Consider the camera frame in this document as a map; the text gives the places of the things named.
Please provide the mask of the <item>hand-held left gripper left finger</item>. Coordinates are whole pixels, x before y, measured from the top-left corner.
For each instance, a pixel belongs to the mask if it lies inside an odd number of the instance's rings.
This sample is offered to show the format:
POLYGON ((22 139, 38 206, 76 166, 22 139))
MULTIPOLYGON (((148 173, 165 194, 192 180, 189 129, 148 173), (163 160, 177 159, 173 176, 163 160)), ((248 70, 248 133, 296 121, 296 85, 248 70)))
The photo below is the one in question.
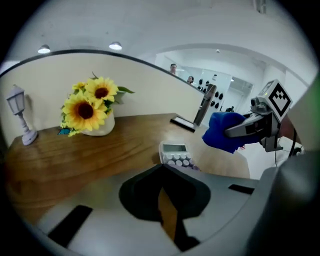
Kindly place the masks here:
POLYGON ((158 198, 175 165, 158 164, 103 177, 48 210, 37 228, 56 255, 176 256, 158 198))

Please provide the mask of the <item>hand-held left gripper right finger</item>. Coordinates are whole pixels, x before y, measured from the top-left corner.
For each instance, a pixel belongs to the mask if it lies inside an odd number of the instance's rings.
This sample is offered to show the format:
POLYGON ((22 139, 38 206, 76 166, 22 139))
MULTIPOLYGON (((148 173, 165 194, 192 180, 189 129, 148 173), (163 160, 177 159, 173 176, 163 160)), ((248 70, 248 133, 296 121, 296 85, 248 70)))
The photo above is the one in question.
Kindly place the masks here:
POLYGON ((199 249, 243 207, 256 180, 213 175, 176 165, 162 165, 162 189, 173 204, 173 239, 162 243, 173 253, 199 249))

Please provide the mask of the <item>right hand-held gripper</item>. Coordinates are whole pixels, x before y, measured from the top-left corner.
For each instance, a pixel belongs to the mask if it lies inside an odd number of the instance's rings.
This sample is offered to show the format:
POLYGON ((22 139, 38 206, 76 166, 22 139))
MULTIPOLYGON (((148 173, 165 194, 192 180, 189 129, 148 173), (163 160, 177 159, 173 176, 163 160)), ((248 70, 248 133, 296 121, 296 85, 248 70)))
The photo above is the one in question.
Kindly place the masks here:
POLYGON ((267 153, 282 150, 278 143, 281 123, 292 103, 279 80, 269 81, 260 93, 251 99, 252 113, 245 114, 245 120, 241 124, 226 129, 224 134, 228 138, 259 134, 259 143, 267 153))

